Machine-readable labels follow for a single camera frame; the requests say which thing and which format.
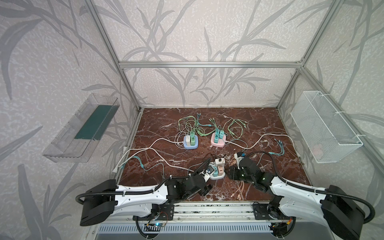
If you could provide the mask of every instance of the white wire basket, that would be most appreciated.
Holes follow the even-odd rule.
[[[291,116],[318,163],[338,162],[362,146],[360,138],[320,91],[304,91]]]

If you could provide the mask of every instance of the white charging cable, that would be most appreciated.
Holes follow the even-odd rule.
[[[170,165],[155,149],[152,148],[152,146],[155,144],[155,142],[157,142],[158,140],[166,140],[168,142],[171,142],[171,143],[175,143],[175,144],[178,144],[178,143],[183,143],[183,142],[172,142],[171,140],[168,140],[168,139],[165,139],[165,138],[159,138],[157,140],[155,140],[149,147],[144,147],[144,148],[131,148],[129,149],[128,151],[126,151],[120,158],[120,160],[118,161],[118,163],[116,164],[115,168],[112,170],[112,172],[114,173],[117,173],[118,172],[118,169],[119,167],[123,166],[126,162],[128,162],[129,159],[131,159],[133,156],[135,156],[137,153],[139,152],[142,152],[142,151],[145,151],[145,150],[148,150],[148,149],[152,149],[154,150],[160,157],[161,159],[163,159],[169,166],[171,167],[176,167],[176,168],[181,168],[181,169],[185,169],[187,170],[187,168],[183,168],[183,167],[178,167],[178,166],[172,166]],[[125,155],[127,155],[127,153],[129,153],[131,150],[141,150],[139,152],[136,152],[135,154],[133,154],[132,156],[130,156],[127,160],[125,160],[122,164],[120,164],[120,162],[124,159]]]

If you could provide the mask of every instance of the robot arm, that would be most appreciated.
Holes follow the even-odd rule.
[[[293,219],[294,222],[289,230],[287,226],[282,227],[283,223],[272,228],[275,236],[284,237],[289,234],[296,217],[299,217],[329,227],[342,239],[358,240],[360,238],[362,225],[371,221],[375,215],[370,203],[346,195],[340,188],[333,185],[325,189],[286,180],[277,174],[272,156],[266,152],[262,153],[271,157],[276,174],[261,171],[254,161],[239,152],[235,154],[237,166],[227,169],[226,175],[230,179],[250,183],[256,189],[271,194],[273,199],[263,211],[273,219],[284,217]],[[196,193],[206,195],[212,188],[211,185],[207,186],[206,182],[215,171],[209,165],[209,160],[201,165],[206,167],[205,170],[195,171],[186,177],[167,178],[159,185],[116,186],[116,180],[111,179],[95,186],[76,197],[76,201],[83,204],[80,225],[98,224],[110,215],[134,215],[136,222],[138,219],[151,220],[159,215],[161,212],[159,206],[162,204],[178,203]],[[365,212],[354,201],[362,202],[369,207],[370,213],[366,218],[364,218]]]
[[[80,226],[98,224],[108,216],[134,215],[151,218],[157,214],[158,205],[174,204],[199,193],[206,195],[212,186],[206,182],[214,169],[208,166],[199,174],[172,177],[159,185],[127,187],[116,186],[116,180],[107,180],[76,197],[83,205]]]
[[[363,199],[346,195],[336,186],[330,185],[325,189],[288,181],[279,175],[261,171],[242,152],[235,157],[238,166],[229,169],[228,177],[248,182],[256,189],[273,195],[267,214],[274,218],[281,215],[303,218],[329,227],[343,239],[358,240],[362,225],[374,217],[372,205]],[[363,202],[370,208],[367,218],[364,218],[364,211],[353,200]]]

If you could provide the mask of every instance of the metal vent grille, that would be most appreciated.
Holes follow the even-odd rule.
[[[167,223],[162,233],[269,233],[270,223]],[[145,232],[145,224],[140,224]],[[98,233],[137,233],[134,223],[103,223]]]

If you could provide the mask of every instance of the marble tabletop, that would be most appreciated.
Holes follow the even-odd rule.
[[[208,124],[209,118],[215,118],[217,125],[224,125],[231,118],[239,118],[248,122],[248,126],[244,129],[242,140],[248,146],[252,146],[262,134],[286,134],[283,123],[281,122],[278,112],[275,108],[147,108],[144,109],[143,116],[140,120],[136,136],[134,138],[133,147],[143,148],[149,147],[156,139],[166,138],[174,141],[175,135],[179,132],[178,120],[189,115],[195,116],[201,113],[199,122]],[[171,165],[188,168],[194,164],[202,162],[203,157],[208,153],[213,153],[217,156],[225,156],[227,161],[225,168],[229,166],[229,161],[233,160],[233,154],[240,151],[241,148],[233,144],[225,145],[223,148],[213,147],[210,144],[210,135],[206,137],[198,136],[199,146],[197,149],[186,150],[180,149],[175,144],[159,140],[153,148],[164,157]],[[303,184],[309,184],[308,178],[305,175],[304,169],[297,157],[291,141],[285,136],[265,136],[261,141],[250,150],[245,150],[245,153],[253,151],[280,152],[280,147],[274,140],[283,141],[285,154],[283,156],[274,156],[277,163],[279,173],[289,180],[293,180]],[[245,146],[243,142],[235,141],[235,143]],[[177,169],[168,166],[161,161],[160,157],[153,151],[147,150],[138,153],[142,160],[145,169],[162,162],[164,164],[165,176],[185,176],[186,170]],[[259,161],[260,154],[252,156],[252,159]],[[259,163],[259,167],[267,172],[273,173],[273,166],[268,156],[264,155]],[[155,166],[149,171],[144,171],[140,167],[137,159],[131,159],[126,164],[119,184],[126,186],[143,186],[155,185],[162,180],[163,167],[161,164]],[[206,196],[196,194],[190,198],[190,201],[237,201],[239,191],[231,197],[231,195],[240,187],[240,181],[233,181],[225,177],[220,180],[209,180],[212,184],[212,190]],[[241,200],[244,201],[263,201],[270,200],[271,196],[262,193],[252,187],[250,184],[245,184],[242,192]]]

